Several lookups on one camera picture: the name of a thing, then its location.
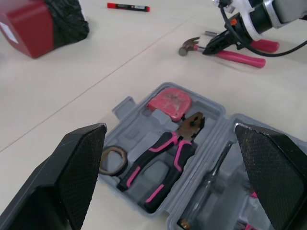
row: gray plastic tool case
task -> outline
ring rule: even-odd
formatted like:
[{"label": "gray plastic tool case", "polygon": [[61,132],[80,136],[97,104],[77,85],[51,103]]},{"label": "gray plastic tool case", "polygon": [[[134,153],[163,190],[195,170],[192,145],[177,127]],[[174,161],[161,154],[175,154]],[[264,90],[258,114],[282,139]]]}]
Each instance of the gray plastic tool case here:
[{"label": "gray plastic tool case", "polygon": [[[220,168],[212,193],[197,216],[200,229],[234,230],[239,221],[249,223],[258,230],[273,230],[259,201],[250,196],[248,176],[234,134],[234,126],[239,122],[274,128],[242,114],[235,114],[227,118],[223,106],[173,83],[162,84],[138,105],[131,97],[128,97],[114,108],[113,113],[120,122],[106,137],[105,147],[118,145],[127,151],[128,167],[123,175],[164,132],[175,131],[179,127],[178,123],[172,122],[170,117],[163,112],[159,110],[152,112],[147,108],[152,98],[169,87],[184,90],[190,95],[192,103],[186,117],[195,112],[202,112],[205,116],[205,125],[194,139],[197,145],[195,155],[188,160],[182,176],[175,183],[167,198],[151,214],[140,205],[144,203],[146,195],[156,189],[163,180],[173,162],[176,148],[152,160],[142,170],[131,188],[125,192],[119,191],[116,187],[119,183],[118,177],[100,174],[99,179],[102,183],[108,184],[115,194],[127,200],[133,209],[137,209],[145,216],[156,217],[163,211],[168,212],[170,215],[167,219],[167,229],[181,230],[177,222],[189,201],[193,200],[193,194],[200,186],[205,173],[215,165],[227,143],[233,141],[235,144],[232,145]],[[307,153],[305,142],[289,137],[304,153]],[[120,161],[120,157],[113,154],[104,164],[111,171],[116,169]]]}]

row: roll of tape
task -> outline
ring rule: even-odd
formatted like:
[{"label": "roll of tape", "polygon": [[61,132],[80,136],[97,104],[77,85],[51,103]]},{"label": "roll of tape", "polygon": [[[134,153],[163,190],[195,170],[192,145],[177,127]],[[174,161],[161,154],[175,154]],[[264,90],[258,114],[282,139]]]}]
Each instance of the roll of tape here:
[{"label": "roll of tape", "polygon": [[[113,171],[109,172],[107,169],[103,167],[103,162],[107,159],[108,155],[110,152],[115,152],[121,157],[121,163],[118,166],[118,168]],[[100,167],[99,167],[99,172],[102,175],[107,175],[107,176],[119,176],[121,175],[125,169],[127,168],[128,161],[127,161],[127,152],[120,146],[108,146],[106,147],[102,154],[101,154],[101,159],[100,159]]]}]

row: black cable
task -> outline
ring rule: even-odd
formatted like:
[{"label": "black cable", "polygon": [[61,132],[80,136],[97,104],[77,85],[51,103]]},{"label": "black cable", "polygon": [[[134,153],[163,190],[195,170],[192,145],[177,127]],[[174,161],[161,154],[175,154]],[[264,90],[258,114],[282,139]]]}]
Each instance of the black cable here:
[{"label": "black cable", "polygon": [[234,36],[242,46],[244,46],[246,49],[250,50],[251,52],[255,53],[255,54],[258,54],[260,56],[264,56],[264,57],[271,57],[271,58],[274,58],[274,57],[281,57],[281,56],[284,56],[284,55],[287,55],[287,54],[291,54],[295,51],[297,51],[298,49],[304,47],[305,45],[307,45],[307,40],[305,42],[303,42],[302,44],[300,44],[299,46],[293,48],[293,49],[290,49],[286,52],[283,52],[283,53],[279,53],[279,54],[267,54],[267,53],[263,53],[261,51],[258,51],[256,49],[254,49],[253,47],[251,47],[246,41],[243,40],[243,38],[241,38],[237,32],[233,29],[232,25],[230,24],[229,22],[229,19],[227,18],[226,16],[226,13],[225,13],[225,10],[224,10],[224,7],[222,4],[219,5],[219,8],[221,9],[221,13],[222,13],[222,16],[223,16],[223,19],[225,21],[225,24],[226,24],[226,28],[227,30],[232,34],[232,36]]}]

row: beige floor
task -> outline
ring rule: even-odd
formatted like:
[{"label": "beige floor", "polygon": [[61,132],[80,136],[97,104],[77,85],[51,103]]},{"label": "beige floor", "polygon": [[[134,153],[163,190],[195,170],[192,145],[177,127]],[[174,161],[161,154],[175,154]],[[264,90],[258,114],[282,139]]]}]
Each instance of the beige floor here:
[{"label": "beige floor", "polygon": [[[32,170],[68,132],[98,121],[111,130],[111,110],[127,96],[136,102],[171,81],[307,140],[307,48],[267,58],[256,69],[177,49],[205,30],[223,30],[210,0],[135,0],[150,13],[106,9],[84,0],[89,38],[32,60],[0,35],[0,213]],[[306,23],[271,30],[281,51],[303,42]],[[167,214],[147,219],[97,183],[83,229],[166,229]]]}]

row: hammer head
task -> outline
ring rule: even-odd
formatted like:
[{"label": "hammer head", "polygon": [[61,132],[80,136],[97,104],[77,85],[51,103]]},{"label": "hammer head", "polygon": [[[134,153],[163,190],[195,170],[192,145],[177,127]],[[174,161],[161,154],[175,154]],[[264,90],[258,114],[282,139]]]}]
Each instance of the hammer head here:
[{"label": "hammer head", "polygon": [[187,41],[185,41],[183,44],[182,44],[182,47],[178,50],[178,53],[180,56],[186,56],[188,54],[189,51],[193,51],[194,50],[194,46],[196,44],[198,44],[198,39],[200,37],[194,37],[194,38],[191,38]]}]

